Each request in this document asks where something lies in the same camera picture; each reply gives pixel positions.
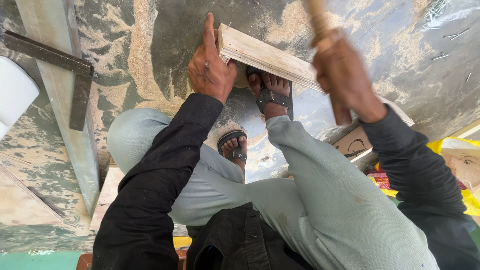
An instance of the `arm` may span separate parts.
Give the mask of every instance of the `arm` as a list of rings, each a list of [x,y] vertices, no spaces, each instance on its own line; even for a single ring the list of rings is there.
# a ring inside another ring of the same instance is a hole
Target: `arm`
[[[204,43],[188,67],[195,93],[179,109],[152,147],[119,184],[94,243],[92,269],[176,269],[173,222],[168,216],[200,159],[200,147],[220,115],[237,75],[217,54],[213,15]]]
[[[463,214],[465,206],[450,169],[426,147],[424,135],[374,96],[360,58],[341,33],[334,30],[331,36],[336,37],[333,46],[325,49],[320,42],[313,65],[334,110],[348,108],[359,116],[391,187],[403,200],[398,208],[423,230],[439,267],[479,269],[480,254],[468,234],[472,224]]]
[[[474,226],[465,215],[462,194],[442,156],[428,139],[413,131],[392,111],[371,124],[362,124],[378,154],[390,186],[402,201],[398,209],[427,236],[441,269],[478,269],[480,254],[468,234]]]

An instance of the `black shirt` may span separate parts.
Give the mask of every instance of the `black shirt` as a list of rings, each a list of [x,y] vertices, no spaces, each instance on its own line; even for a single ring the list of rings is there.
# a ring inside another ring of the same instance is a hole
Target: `black shirt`
[[[105,213],[94,243],[92,269],[178,267],[168,213],[222,109],[217,99],[193,93],[155,137],[152,147],[119,184],[118,196]],[[468,234],[471,218],[463,214],[465,206],[455,177],[443,158],[425,146],[427,138],[391,110],[383,120],[362,125],[390,186],[403,200],[398,208],[425,232],[440,269],[480,269],[479,251]],[[310,269],[258,215],[251,204],[214,215],[192,242],[189,269],[219,269],[220,265],[224,269]],[[237,256],[230,256],[235,250]],[[230,261],[224,260],[226,252]]]

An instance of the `foot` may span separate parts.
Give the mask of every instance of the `foot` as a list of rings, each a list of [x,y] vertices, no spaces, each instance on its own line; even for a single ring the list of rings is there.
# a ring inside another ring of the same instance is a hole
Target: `foot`
[[[280,78],[267,72],[262,73],[262,79],[264,81],[265,87],[267,87],[269,90],[282,94],[285,97],[288,97],[290,95],[290,84],[288,83],[287,79]],[[253,94],[257,98],[260,96],[260,92],[262,90],[261,82],[262,81],[257,74],[252,74],[248,77],[250,89],[252,89]],[[264,115],[265,120],[268,120],[275,116],[287,115],[287,107],[276,104],[274,102],[270,102],[265,105]]]
[[[247,138],[245,136],[240,136],[237,138],[232,138],[225,142],[222,145],[222,154],[223,157],[228,157],[228,155],[238,146],[240,145],[240,148],[243,153],[247,154]],[[233,159],[233,163],[237,164],[240,166],[242,172],[243,172],[243,178],[245,178],[245,163],[241,159]]]

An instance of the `yellow plastic bag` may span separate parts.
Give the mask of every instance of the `yellow plastic bag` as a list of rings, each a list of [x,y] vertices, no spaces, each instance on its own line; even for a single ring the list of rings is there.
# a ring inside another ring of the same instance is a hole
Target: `yellow plastic bag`
[[[458,186],[462,191],[463,203],[467,207],[465,214],[480,216],[480,142],[447,137],[427,144],[433,152],[445,159],[446,165],[457,178]],[[388,178],[380,167],[375,165],[378,172],[369,173],[368,177],[389,196],[398,192],[390,188]]]

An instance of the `wooden hammer handle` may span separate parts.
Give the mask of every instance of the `wooden hammer handle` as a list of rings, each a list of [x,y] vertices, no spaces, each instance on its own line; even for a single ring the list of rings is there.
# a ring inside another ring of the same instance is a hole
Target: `wooden hammer handle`
[[[312,26],[315,37],[312,40],[312,46],[317,45],[322,39],[327,37],[328,24],[324,15],[324,0],[306,0],[310,16],[312,17]]]

